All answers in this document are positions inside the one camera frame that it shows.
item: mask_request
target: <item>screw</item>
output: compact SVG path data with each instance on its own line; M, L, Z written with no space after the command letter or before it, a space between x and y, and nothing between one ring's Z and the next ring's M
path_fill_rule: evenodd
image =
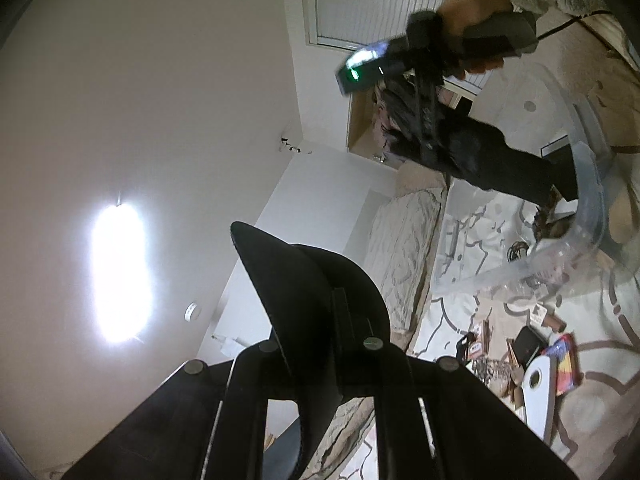
M258 345L258 348L261 352L270 354L271 352L275 352L278 349L278 343L272 341L271 339L265 339Z
M204 370L204 363L199 359L191 359L185 362L182 369L189 375L197 375Z
M384 346L382 339L377 337L367 337L362 344L364 345L364 348L371 350L372 352L380 350Z
M458 368L460 368L460 363L456 361L455 357L451 357L449 355L445 355L438 359L438 366L442 368L446 372L455 372Z

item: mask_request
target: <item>plastic container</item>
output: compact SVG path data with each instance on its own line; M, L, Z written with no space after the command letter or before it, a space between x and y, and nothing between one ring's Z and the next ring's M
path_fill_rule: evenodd
M586 98L572 101L542 65L532 64L515 78L506 95L495 124L510 146L540 155L542 146L568 136L578 184L575 221L564 237L546 240L524 258L508 262L508 248L516 240L534 245L535 205L456 180L431 290L436 296L464 292L507 303L588 292L600 286L594 278L603 267L612 269L624 260L623 248L607 229L609 197L624 182L599 120Z

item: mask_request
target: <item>ceiling light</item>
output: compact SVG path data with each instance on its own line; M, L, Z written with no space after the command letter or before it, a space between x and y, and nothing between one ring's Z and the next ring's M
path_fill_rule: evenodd
M101 213L92 237L97 319L105 338L135 337L151 314L145 233L135 209L123 204Z

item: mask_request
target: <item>mattress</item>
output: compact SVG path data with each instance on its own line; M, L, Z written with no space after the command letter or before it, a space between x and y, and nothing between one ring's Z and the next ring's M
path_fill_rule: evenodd
M391 342L407 351L427 305L447 187L441 174L412 162L400 167L396 184L396 197L374 220L364 268L383 294L401 285L401 297L392 294L386 304L395 320ZM335 478L354 451L366 446L372 422L372 398L342 405L302 478Z

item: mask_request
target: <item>cable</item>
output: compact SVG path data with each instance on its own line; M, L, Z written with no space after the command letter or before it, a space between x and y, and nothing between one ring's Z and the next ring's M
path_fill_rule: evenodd
M514 262L527 255L529 245L522 240L515 242L509 249L507 249L507 261Z
M564 22L562 25L559 25L556 28L552 28L551 30L546 31L544 34L540 34L538 36L538 41L542 41L545 38L548 38L549 36L554 35L556 32L560 32L561 30L565 30L569 25L573 25L574 23L579 22L580 20L583 20L584 18L588 18L590 16L595 16L596 14L613 14L613 12L610 12L610 10L594 10L593 12L590 12L589 14L585 14L583 16L575 16L574 18L571 18L567 22Z

